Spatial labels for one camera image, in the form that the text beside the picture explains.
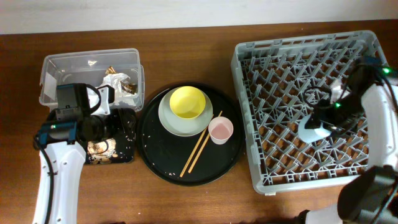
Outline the white paper waste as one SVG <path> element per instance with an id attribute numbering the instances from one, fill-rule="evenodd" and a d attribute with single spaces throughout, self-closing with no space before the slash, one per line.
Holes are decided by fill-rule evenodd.
<path id="1" fill-rule="evenodd" d="M 143 105 L 143 97 L 141 90 L 143 87 L 138 81 L 132 80 L 125 73 L 118 73 L 110 66 L 105 71 L 106 76 L 103 78 L 102 84 L 96 89 L 101 91 L 102 88 L 109 88 L 109 97 L 111 106 L 116 108 L 130 107 L 138 110 Z"/>

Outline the food scraps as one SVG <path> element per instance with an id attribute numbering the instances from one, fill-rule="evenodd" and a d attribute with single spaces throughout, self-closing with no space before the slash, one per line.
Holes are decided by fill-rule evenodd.
<path id="1" fill-rule="evenodd" d="M 97 143 L 89 141 L 87 155 L 90 164 L 111 163 L 111 159 L 118 157 L 116 152 L 116 140 L 112 138 Z"/>

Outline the blue cup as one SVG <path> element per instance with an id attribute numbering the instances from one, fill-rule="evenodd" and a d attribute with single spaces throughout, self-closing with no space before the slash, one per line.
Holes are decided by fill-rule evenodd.
<path id="1" fill-rule="evenodd" d="M 310 115 L 306 115 L 298 125 L 298 137 L 305 143 L 312 143 L 331 135 L 331 131 L 323 127 L 324 123 L 320 122 L 317 128 L 306 128 L 310 124 Z"/>

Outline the yellow bowl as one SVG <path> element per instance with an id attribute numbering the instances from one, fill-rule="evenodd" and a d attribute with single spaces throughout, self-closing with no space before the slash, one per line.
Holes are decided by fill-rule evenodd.
<path id="1" fill-rule="evenodd" d="M 173 114 L 183 119 L 194 119 L 202 114 L 206 106 L 204 93 L 193 86 L 178 87 L 169 101 Z"/>

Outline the pink cup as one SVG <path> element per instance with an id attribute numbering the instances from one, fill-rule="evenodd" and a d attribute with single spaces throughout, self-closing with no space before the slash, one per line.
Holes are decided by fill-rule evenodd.
<path id="1" fill-rule="evenodd" d="M 217 145 L 222 145 L 232 136 L 234 126 L 228 118 L 219 116 L 210 121 L 208 131 L 211 140 Z"/>

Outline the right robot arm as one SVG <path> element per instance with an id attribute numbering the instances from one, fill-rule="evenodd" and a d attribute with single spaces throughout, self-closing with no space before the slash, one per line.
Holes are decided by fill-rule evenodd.
<path id="1" fill-rule="evenodd" d="M 397 70 L 365 56 L 351 67 L 345 83 L 321 88 L 327 100 L 298 125 L 305 143 L 346 137 L 361 116 L 368 124 L 368 168 L 345 185 L 336 204 L 304 210 L 296 223 L 397 223 Z"/>

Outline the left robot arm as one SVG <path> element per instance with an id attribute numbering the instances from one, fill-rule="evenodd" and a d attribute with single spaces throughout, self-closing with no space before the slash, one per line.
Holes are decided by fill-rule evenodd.
<path id="1" fill-rule="evenodd" d="M 40 184 L 34 223 L 76 223 L 78 188 L 85 165 L 123 164 L 134 159 L 136 113 L 59 119 L 52 110 L 34 136 L 40 157 Z"/>

